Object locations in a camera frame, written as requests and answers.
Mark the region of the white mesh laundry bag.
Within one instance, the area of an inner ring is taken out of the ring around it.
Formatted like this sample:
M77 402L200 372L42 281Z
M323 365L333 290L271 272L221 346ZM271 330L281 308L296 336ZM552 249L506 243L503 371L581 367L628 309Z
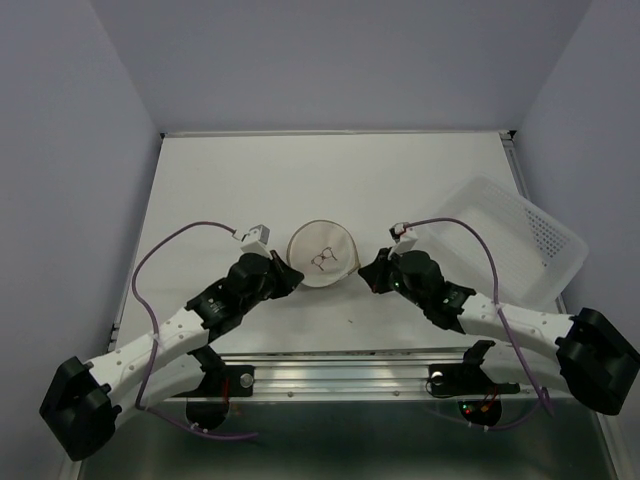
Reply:
M353 236L330 220L313 220L298 228L289 240L286 261L304 275L302 285L314 289L332 286L361 267Z

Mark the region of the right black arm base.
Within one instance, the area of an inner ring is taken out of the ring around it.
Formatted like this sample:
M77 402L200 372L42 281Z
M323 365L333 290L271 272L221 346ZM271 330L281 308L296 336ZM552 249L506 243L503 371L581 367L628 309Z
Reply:
M495 346L494 341L479 340L465 351L460 362L431 364L425 386L436 399L461 397L458 409L463 419L472 427L487 430L496 429L501 419L501 396L520 392L517 383L496 382L481 369Z

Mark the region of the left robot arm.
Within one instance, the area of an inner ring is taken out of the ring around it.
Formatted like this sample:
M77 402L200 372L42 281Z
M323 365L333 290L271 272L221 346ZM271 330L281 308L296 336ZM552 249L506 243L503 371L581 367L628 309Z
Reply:
M150 332L104 355L61 363L41 418L67 456L81 461L103 448L132 412L156 414L155 404L174 395L215 392L225 364L212 342L261 302L293 293L303 279L274 251L242 254L172 317L153 319Z

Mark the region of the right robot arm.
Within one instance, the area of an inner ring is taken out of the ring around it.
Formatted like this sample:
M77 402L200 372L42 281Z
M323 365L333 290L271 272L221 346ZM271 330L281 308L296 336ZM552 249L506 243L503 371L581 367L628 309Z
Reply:
M639 373L638 351L597 310L550 314L498 304L445 280L419 250L383 248L358 274L373 293L398 293L442 330L509 344L525 383L568 392L596 412L619 414Z

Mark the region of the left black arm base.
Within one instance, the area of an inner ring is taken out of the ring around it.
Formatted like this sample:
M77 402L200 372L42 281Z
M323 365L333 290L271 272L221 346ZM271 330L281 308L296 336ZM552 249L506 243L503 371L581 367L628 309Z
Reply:
M187 398L186 419L209 431L220 427L230 412L230 400L253 395L255 367L249 364L229 365L210 347L190 355L200 364L204 374L198 385L184 394Z

